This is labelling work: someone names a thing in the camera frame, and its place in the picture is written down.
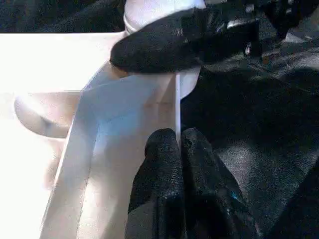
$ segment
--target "black glove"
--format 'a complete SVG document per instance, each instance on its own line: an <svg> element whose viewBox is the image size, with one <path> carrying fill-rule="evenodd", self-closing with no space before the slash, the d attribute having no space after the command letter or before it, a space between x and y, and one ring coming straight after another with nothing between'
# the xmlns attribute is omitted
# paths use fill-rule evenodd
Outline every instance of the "black glove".
<svg viewBox="0 0 319 239"><path fill-rule="evenodd" d="M154 132L133 182L126 239L258 238L238 184L196 129Z"/></svg>
<svg viewBox="0 0 319 239"><path fill-rule="evenodd" d="M288 0L232 0L179 11L116 43L111 62L127 72L160 73L216 63L240 52L260 58L318 4L319 0L292 4Z"/></svg>

